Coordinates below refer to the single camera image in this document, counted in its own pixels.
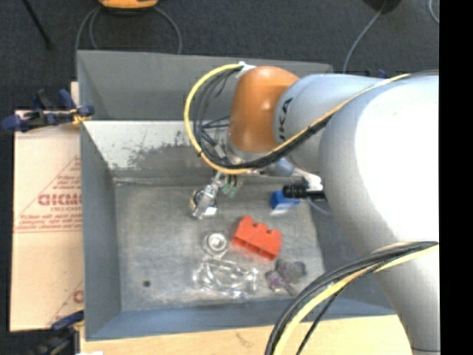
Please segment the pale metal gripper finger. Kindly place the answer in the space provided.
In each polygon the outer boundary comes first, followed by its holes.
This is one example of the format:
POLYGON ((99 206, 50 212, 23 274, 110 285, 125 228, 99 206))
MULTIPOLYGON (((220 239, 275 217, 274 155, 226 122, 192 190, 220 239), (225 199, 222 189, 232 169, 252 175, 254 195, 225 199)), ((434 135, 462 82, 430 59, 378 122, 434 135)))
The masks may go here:
POLYGON ((203 189, 194 191, 190 200, 191 215, 202 217, 207 209, 207 196, 203 189))
POLYGON ((218 212, 218 204, 215 200, 200 204, 199 219, 214 217, 218 212))

